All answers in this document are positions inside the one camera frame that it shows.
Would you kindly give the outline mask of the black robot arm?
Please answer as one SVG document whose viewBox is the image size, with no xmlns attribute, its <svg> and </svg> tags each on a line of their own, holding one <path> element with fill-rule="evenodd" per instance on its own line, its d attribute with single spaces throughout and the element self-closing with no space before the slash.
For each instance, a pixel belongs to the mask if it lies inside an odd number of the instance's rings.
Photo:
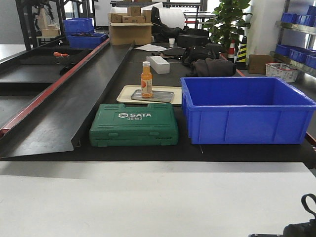
<svg viewBox="0 0 316 237">
<path fill-rule="evenodd" d="M 307 204 L 307 197 L 316 202 L 314 194 L 304 194 L 301 198 L 303 208 L 314 217 L 309 222 L 289 224 L 283 229 L 282 234 L 250 234 L 249 237 L 315 237 L 316 236 L 316 212 L 312 211 Z"/>
</svg>

